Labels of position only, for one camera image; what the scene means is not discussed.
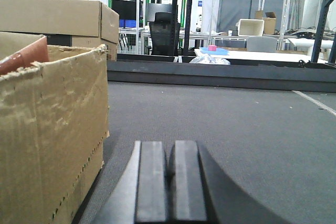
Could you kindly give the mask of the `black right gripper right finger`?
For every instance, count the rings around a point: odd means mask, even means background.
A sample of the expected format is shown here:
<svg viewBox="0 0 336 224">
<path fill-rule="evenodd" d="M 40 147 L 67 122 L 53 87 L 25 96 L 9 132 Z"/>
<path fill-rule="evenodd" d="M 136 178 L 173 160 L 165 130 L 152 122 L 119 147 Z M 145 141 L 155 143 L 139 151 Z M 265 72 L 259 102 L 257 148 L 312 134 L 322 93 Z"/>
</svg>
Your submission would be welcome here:
<svg viewBox="0 0 336 224">
<path fill-rule="evenodd" d="M 286 223 L 238 186 L 195 141 L 175 141 L 170 172 L 173 223 Z"/>
</svg>

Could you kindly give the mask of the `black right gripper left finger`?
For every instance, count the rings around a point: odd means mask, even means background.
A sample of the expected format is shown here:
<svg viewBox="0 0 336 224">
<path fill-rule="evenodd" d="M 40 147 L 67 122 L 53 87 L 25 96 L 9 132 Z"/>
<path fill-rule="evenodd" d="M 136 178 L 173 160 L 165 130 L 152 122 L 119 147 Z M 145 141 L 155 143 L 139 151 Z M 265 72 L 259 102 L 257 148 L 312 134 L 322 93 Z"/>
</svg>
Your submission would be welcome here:
<svg viewBox="0 0 336 224">
<path fill-rule="evenodd" d="M 166 164 L 160 141 L 135 141 L 128 164 L 93 223 L 168 221 Z"/>
</svg>

